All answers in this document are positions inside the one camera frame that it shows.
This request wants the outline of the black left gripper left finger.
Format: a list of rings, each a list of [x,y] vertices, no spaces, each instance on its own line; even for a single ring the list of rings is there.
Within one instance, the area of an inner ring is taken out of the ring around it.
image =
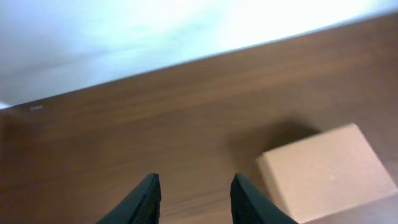
[[[161,199],[159,175],[150,173],[96,224],[158,224]]]

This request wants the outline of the brown cardboard box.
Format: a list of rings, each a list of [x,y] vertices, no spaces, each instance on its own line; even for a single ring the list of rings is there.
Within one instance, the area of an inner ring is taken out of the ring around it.
[[[273,148],[256,162],[272,202],[298,223],[397,193],[354,123]]]

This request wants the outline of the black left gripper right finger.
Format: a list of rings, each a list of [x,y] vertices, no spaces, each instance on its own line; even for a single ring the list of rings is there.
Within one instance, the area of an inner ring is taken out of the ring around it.
[[[276,207],[243,174],[234,175],[230,197],[234,224],[298,224]]]

